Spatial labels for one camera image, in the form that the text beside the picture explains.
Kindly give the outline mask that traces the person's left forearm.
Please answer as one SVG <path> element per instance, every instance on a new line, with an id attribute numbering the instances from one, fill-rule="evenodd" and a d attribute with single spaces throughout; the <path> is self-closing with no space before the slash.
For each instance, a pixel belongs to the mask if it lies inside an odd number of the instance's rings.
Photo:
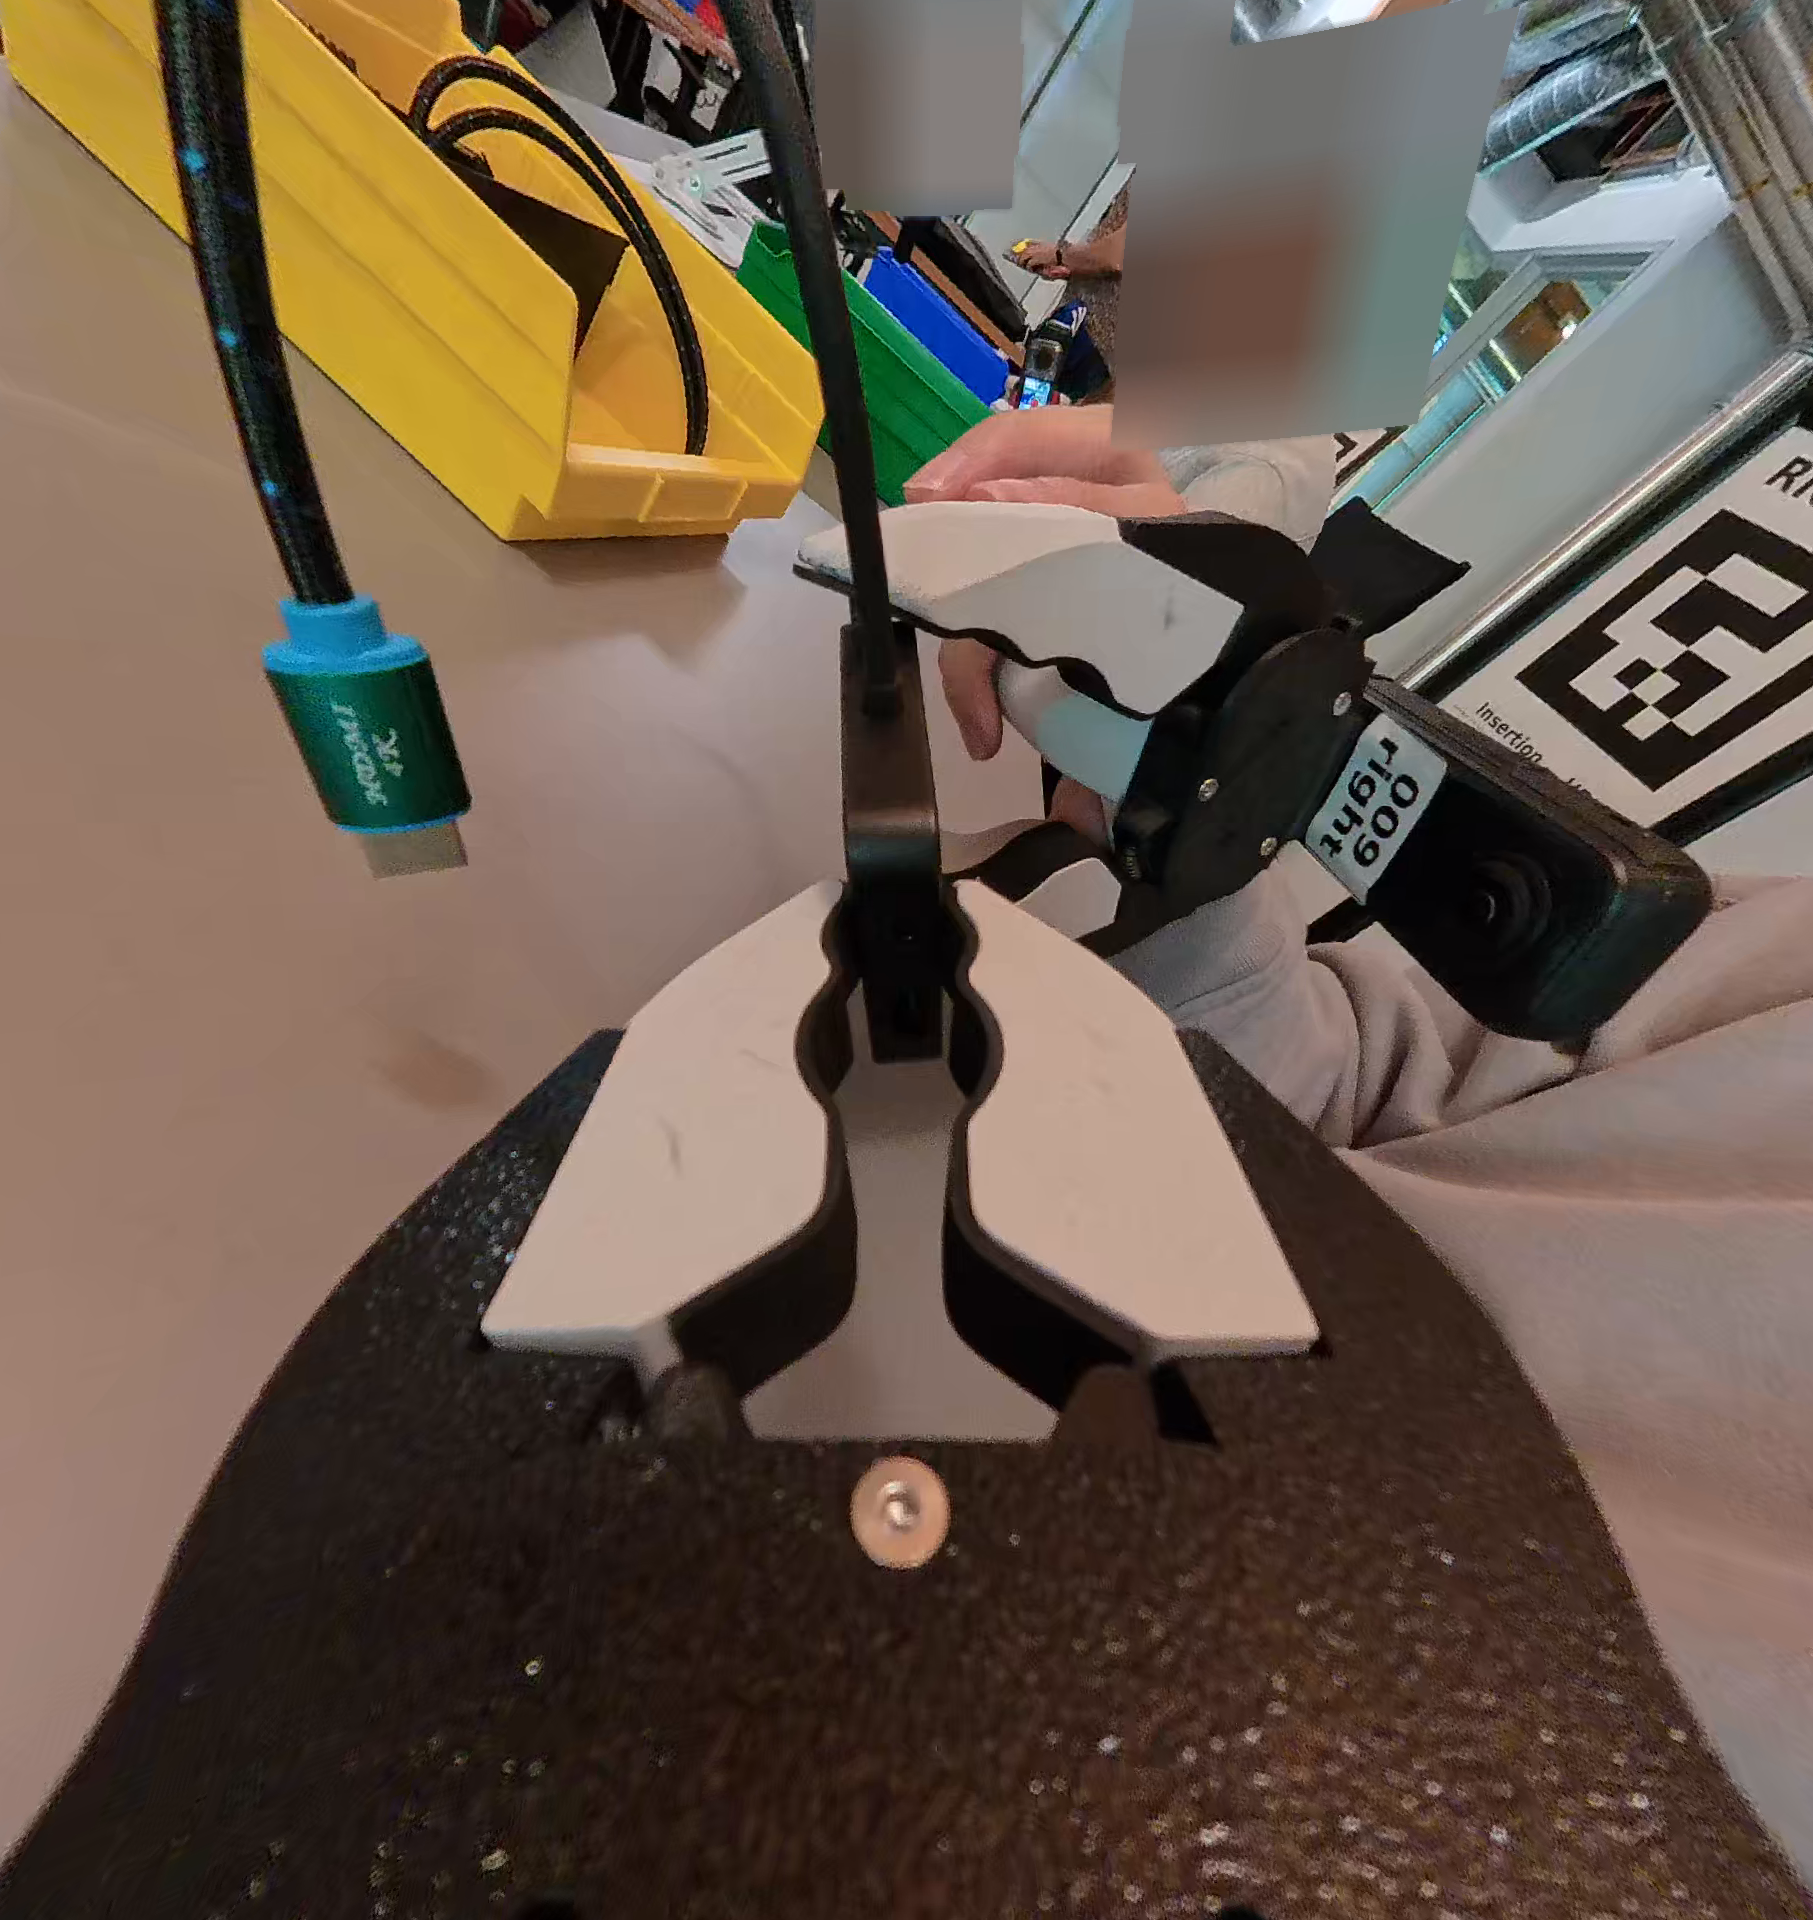
<path id="1" fill-rule="evenodd" d="M 1504 1035 L 1376 947 L 1310 942 L 1274 874 L 1114 966 L 1368 1176 L 1813 1205 L 1813 876 L 1713 876 L 1677 954 L 1570 1044 Z"/>

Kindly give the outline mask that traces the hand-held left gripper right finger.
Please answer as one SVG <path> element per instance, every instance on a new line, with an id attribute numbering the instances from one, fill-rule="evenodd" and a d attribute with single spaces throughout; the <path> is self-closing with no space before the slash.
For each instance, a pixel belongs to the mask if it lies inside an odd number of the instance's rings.
<path id="1" fill-rule="evenodd" d="M 988 1044 L 955 1220 L 1133 1361 L 1310 1350 L 1319 1318 L 1171 1017 L 982 881 L 955 908 Z"/>

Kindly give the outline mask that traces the person's right forearm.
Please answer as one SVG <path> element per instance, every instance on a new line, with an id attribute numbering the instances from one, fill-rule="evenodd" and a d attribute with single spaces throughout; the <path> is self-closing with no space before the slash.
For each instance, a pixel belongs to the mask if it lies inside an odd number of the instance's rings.
<path id="1" fill-rule="evenodd" d="M 1184 509 L 1280 530 L 1310 550 L 1335 492 L 1335 436 L 1188 445 L 1157 451 Z"/>

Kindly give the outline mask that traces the white plastic part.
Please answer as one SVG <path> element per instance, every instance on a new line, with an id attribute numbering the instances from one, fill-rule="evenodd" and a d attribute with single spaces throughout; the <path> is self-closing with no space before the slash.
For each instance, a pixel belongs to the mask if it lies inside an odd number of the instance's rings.
<path id="1" fill-rule="evenodd" d="M 740 271 L 760 225 L 783 224 L 760 128 L 653 160 L 651 191 L 728 271 Z"/>

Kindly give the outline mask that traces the person's right hand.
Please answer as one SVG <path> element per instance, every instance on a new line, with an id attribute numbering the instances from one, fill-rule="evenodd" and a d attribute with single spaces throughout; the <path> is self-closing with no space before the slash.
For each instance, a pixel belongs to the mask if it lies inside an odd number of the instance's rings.
<path id="1" fill-rule="evenodd" d="M 1152 451 L 1113 445 L 1110 405 L 992 413 L 905 483 L 908 506 L 1011 500 L 1084 508 L 1110 518 L 1184 516 L 1186 500 Z M 940 643 L 948 711 L 971 760 L 1004 748 L 996 654 L 972 638 Z"/>

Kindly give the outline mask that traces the blue plastic bin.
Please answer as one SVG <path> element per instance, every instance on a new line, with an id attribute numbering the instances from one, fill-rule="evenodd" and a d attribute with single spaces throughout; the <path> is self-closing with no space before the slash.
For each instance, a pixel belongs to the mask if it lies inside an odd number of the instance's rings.
<path id="1" fill-rule="evenodd" d="M 902 264 L 888 245 L 874 252 L 861 282 L 971 395 L 996 410 L 1014 405 L 1024 373 L 1021 342 L 997 342 L 982 332 L 964 309 L 948 299 L 915 264 Z"/>

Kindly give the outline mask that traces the green plastic bin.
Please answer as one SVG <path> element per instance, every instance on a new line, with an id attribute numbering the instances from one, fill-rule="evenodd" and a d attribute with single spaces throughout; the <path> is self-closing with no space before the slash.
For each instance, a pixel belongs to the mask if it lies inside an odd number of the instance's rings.
<path id="1" fill-rule="evenodd" d="M 851 271 L 845 305 L 861 360 L 861 386 L 870 418 L 877 492 L 887 508 L 905 500 L 905 484 L 967 429 L 988 418 L 990 405 L 944 371 Z"/>

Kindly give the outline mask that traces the black and white tag poster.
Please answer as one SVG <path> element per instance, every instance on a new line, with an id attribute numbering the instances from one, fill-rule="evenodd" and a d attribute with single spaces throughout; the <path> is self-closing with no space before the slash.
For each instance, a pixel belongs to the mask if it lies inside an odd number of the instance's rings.
<path id="1" fill-rule="evenodd" d="M 1813 776 L 1813 371 L 1414 674 L 1674 842 Z"/>

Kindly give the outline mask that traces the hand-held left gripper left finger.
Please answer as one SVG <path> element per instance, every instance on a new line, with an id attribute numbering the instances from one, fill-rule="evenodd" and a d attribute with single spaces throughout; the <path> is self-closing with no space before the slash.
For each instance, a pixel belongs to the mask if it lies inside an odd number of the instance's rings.
<path id="1" fill-rule="evenodd" d="M 811 884 L 632 1015 L 484 1308 L 488 1346 L 790 1364 L 845 1314 L 841 897 Z"/>

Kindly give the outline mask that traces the large yellow plastic bin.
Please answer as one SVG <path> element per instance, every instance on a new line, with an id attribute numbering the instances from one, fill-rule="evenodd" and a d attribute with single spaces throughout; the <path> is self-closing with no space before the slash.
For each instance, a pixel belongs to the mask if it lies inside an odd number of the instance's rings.
<path id="1" fill-rule="evenodd" d="M 641 260 L 583 326 L 557 266 L 404 123 L 467 51 L 451 1 L 241 4 L 246 111 L 286 340 L 503 541 L 723 535 L 794 500 L 816 360 L 611 160 L 672 266 L 708 381 L 685 451 L 677 353 Z"/>

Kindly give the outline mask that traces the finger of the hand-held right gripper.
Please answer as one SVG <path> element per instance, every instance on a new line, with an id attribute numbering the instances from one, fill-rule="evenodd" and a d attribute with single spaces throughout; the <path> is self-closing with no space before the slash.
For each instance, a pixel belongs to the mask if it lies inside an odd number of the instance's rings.
<path id="1" fill-rule="evenodd" d="M 1247 612 L 1084 508 L 924 500 L 877 516 L 894 613 L 977 640 L 1133 718 L 1186 695 Z"/>
<path id="2" fill-rule="evenodd" d="M 1104 803 L 1124 800 L 1155 716 L 1137 716 L 1071 687 L 1051 663 L 997 660 L 992 691 L 1006 725 L 1061 776 Z"/>

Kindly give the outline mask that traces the silver spiral air duct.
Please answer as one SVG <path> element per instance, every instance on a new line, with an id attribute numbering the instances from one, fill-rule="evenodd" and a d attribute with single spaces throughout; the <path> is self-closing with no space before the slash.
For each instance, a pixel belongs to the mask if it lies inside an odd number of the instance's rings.
<path id="1" fill-rule="evenodd" d="M 1644 1 L 1638 24 L 1787 332 L 1813 342 L 1813 4 Z"/>

